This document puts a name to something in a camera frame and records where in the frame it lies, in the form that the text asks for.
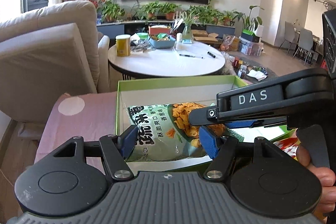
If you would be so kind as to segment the red orange snack bag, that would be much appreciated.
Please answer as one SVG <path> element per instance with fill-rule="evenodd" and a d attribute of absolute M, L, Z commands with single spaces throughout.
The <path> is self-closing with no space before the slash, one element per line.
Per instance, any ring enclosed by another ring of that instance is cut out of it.
<path fill-rule="evenodd" d="M 295 138 L 286 138 L 279 141 L 275 141 L 274 145 L 276 145 L 279 149 L 287 153 L 289 156 L 297 160 L 296 152 L 298 146 L 300 145 L 300 141 L 297 137 Z"/>

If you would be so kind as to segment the green cardboard box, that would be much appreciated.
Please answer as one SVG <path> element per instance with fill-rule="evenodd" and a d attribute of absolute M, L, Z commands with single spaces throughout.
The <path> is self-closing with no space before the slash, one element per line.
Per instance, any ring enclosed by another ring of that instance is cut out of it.
<path fill-rule="evenodd" d="M 135 124 L 135 148 L 127 160 L 133 173 L 199 169 L 210 161 L 190 125 L 192 110 L 214 106 L 216 94 L 246 86 L 236 76 L 203 76 L 120 81 L 116 133 Z"/>

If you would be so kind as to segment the beige sofa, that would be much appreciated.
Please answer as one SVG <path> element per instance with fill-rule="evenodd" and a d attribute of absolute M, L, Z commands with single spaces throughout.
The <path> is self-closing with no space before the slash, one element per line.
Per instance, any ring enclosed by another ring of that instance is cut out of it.
<path fill-rule="evenodd" d="M 106 93 L 109 38 L 98 31 L 90 1 L 25 12 L 1 23 L 1 111 L 45 124 L 64 93 Z"/>

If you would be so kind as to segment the dark round side table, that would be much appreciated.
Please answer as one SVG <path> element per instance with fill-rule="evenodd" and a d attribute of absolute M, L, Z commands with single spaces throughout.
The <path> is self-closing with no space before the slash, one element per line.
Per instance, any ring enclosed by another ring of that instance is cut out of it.
<path fill-rule="evenodd" d="M 226 58 L 227 65 L 225 65 L 223 73 L 226 75 L 236 75 L 249 85 L 265 82 L 277 77 L 274 71 L 245 56 L 224 55 L 224 57 Z"/>

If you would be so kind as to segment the pink polka dot tablecloth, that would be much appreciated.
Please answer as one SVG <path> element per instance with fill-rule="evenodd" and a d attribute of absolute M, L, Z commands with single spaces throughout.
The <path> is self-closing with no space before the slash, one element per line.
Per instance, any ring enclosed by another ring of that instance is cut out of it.
<path fill-rule="evenodd" d="M 54 104 L 39 142 L 35 162 L 72 137 L 98 141 L 116 133 L 117 93 L 63 94 Z"/>

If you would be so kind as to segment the dark tv cabinet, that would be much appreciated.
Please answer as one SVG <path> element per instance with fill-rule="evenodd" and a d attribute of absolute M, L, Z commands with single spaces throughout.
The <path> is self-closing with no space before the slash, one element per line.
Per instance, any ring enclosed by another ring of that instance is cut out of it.
<path fill-rule="evenodd" d="M 115 39 L 116 36 L 122 34 L 133 35 L 138 32 L 149 33 L 149 27 L 154 26 L 155 28 L 167 26 L 171 27 L 173 21 L 171 20 L 134 20 L 134 21 L 123 21 L 123 22 L 113 22 L 113 23 L 102 23 L 97 25 L 97 30 L 103 35 L 108 36 L 110 39 Z M 208 34 L 216 33 L 219 38 L 223 35 L 234 35 L 235 27 L 230 26 L 219 26 L 214 24 L 205 25 L 192 25 L 192 30 L 204 30 Z"/>

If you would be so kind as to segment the yellow can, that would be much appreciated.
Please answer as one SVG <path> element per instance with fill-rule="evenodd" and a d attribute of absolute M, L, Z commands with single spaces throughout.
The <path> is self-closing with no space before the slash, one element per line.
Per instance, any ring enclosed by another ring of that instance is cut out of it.
<path fill-rule="evenodd" d="M 130 56 L 130 35 L 116 36 L 116 51 L 119 57 Z"/>

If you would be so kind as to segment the white round coffee table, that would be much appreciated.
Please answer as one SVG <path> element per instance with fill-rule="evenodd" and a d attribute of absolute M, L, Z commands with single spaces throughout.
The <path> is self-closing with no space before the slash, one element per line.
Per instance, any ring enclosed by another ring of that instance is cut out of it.
<path fill-rule="evenodd" d="M 108 61 L 114 70 L 135 79 L 215 75 L 226 63 L 217 49 L 196 41 L 182 44 L 178 50 L 172 47 L 132 52 L 127 57 L 118 57 L 116 46 L 112 46 L 108 51 Z"/>

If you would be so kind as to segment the grey dining chair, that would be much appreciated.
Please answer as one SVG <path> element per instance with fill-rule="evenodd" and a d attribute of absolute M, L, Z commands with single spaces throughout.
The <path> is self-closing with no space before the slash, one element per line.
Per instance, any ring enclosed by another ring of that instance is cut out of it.
<path fill-rule="evenodd" d="M 303 54 L 304 64 L 307 63 L 307 60 L 310 62 L 313 61 L 313 56 L 315 51 L 313 50 L 313 33 L 310 30 L 302 28 L 300 30 L 299 39 L 298 39 L 298 46 L 294 52 L 293 57 L 300 57 Z"/>

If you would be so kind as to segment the green snack bag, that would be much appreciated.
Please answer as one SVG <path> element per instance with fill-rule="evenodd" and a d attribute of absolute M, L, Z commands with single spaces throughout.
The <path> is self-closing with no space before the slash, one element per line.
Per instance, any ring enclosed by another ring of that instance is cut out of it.
<path fill-rule="evenodd" d="M 195 102 L 127 108 L 138 137 L 129 161 L 175 161 L 206 155 L 199 140 L 199 126 L 189 123 L 189 114 L 205 105 Z"/>

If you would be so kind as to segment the cardboard box on floor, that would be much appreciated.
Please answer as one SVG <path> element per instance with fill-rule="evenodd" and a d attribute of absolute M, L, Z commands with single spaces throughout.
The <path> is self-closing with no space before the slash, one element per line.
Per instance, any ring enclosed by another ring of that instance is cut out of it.
<path fill-rule="evenodd" d="M 206 44 L 217 44 L 219 41 L 216 33 L 208 33 L 206 30 L 192 30 L 192 34 L 195 41 L 203 42 Z"/>

